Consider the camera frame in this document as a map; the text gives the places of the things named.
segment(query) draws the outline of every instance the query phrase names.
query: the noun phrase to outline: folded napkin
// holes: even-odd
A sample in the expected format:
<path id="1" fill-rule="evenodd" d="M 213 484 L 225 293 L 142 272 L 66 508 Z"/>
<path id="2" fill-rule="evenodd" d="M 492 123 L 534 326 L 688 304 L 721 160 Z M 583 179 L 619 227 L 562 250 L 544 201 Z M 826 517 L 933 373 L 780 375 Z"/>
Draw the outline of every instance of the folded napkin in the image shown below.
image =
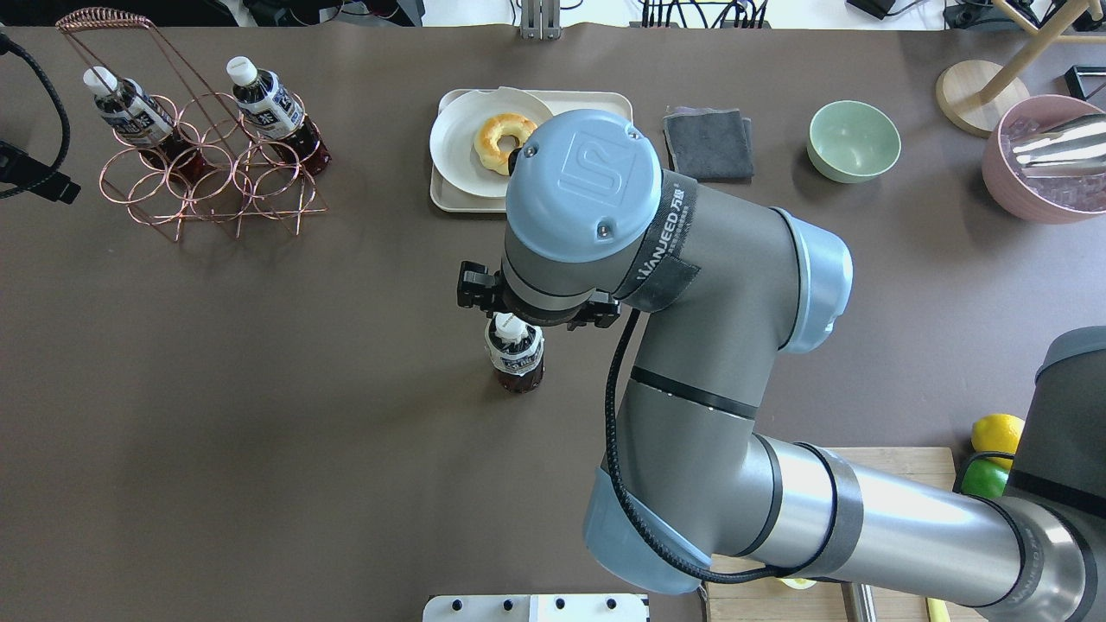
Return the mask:
<path id="1" fill-rule="evenodd" d="M 741 111 L 679 106 L 665 117 L 672 169 L 700 182 L 753 176 L 752 121 Z"/>

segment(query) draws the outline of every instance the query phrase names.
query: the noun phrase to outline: green fruit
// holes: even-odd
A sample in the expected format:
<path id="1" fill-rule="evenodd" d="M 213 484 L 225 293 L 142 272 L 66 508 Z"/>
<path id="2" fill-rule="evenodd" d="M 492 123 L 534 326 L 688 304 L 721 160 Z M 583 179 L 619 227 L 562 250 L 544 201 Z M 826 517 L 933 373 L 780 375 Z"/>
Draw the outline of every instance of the green fruit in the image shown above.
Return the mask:
<path id="1" fill-rule="evenodd" d="M 1010 471 L 990 460 L 975 460 L 968 466 L 960 491 L 987 499 L 997 499 L 1006 488 Z"/>

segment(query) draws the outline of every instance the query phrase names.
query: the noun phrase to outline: blue plastic cover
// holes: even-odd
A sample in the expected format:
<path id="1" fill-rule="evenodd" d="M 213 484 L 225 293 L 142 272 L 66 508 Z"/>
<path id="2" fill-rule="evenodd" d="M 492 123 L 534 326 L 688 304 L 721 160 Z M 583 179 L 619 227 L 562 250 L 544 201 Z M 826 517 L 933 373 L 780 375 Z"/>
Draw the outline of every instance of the blue plastic cover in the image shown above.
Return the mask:
<path id="1" fill-rule="evenodd" d="M 665 546 L 696 566 L 710 568 L 710 556 L 687 541 L 633 495 L 630 500 Z M 584 519 L 584 543 L 603 568 L 643 590 L 660 594 L 686 594 L 699 587 L 698 579 L 669 566 L 637 535 L 618 505 L 611 476 L 602 468 L 595 469 L 595 486 L 592 488 L 592 500 Z"/>
<path id="2" fill-rule="evenodd" d="M 507 221 L 538 255 L 582 263 L 629 246 L 659 201 L 660 160 L 649 139 L 614 113 L 575 110 L 526 141 L 507 186 Z"/>
<path id="3" fill-rule="evenodd" d="M 1046 369 L 1064 359 L 1099 350 L 1106 350 L 1106 326 L 1086 326 L 1067 331 L 1057 336 L 1048 346 L 1048 353 L 1045 354 L 1044 364 L 1037 370 L 1036 377 L 1040 379 Z"/>
<path id="4" fill-rule="evenodd" d="M 853 291 L 853 257 L 841 238 L 783 209 L 799 256 L 799 314 L 784 352 L 810 352 L 830 336 Z"/>

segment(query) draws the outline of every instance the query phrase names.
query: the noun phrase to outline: wire bottle rack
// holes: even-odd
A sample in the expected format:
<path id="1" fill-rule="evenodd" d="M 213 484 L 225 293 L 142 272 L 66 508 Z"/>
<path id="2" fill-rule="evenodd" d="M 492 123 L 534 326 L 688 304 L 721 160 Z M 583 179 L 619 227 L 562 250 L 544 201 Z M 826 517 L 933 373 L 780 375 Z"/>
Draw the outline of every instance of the wire bottle rack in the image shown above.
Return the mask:
<path id="1" fill-rule="evenodd" d="M 122 74 L 77 34 L 145 30 L 188 93 L 182 106 L 165 95 L 150 95 L 188 143 L 185 151 L 170 156 L 161 145 L 136 147 L 116 133 L 124 148 L 100 170 L 101 194 L 126 207 L 135 222 L 173 242 L 180 241 L 189 222 L 213 224 L 237 240 L 247 219 L 275 221 L 299 236 L 304 216 L 328 209 L 304 167 L 314 152 L 296 155 L 255 132 L 244 122 L 233 96 L 212 89 L 149 19 L 117 9 L 86 8 L 55 25 L 86 65 L 104 66 L 115 75 Z"/>

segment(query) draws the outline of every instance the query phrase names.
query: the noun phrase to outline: donut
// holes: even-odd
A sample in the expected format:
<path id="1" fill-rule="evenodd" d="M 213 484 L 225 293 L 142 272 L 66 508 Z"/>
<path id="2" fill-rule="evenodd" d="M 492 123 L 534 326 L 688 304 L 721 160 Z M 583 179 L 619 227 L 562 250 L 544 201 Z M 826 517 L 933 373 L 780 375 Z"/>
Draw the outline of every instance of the donut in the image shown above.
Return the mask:
<path id="1" fill-rule="evenodd" d="M 489 170 L 494 170 L 500 175 L 509 175 L 507 158 L 510 151 L 503 152 L 499 148 L 499 139 L 503 136 L 512 136 L 521 146 L 530 135 L 534 133 L 538 125 L 533 121 L 513 112 L 497 114 L 484 122 L 480 131 L 472 139 L 472 148 L 480 156 L 480 164 Z"/>

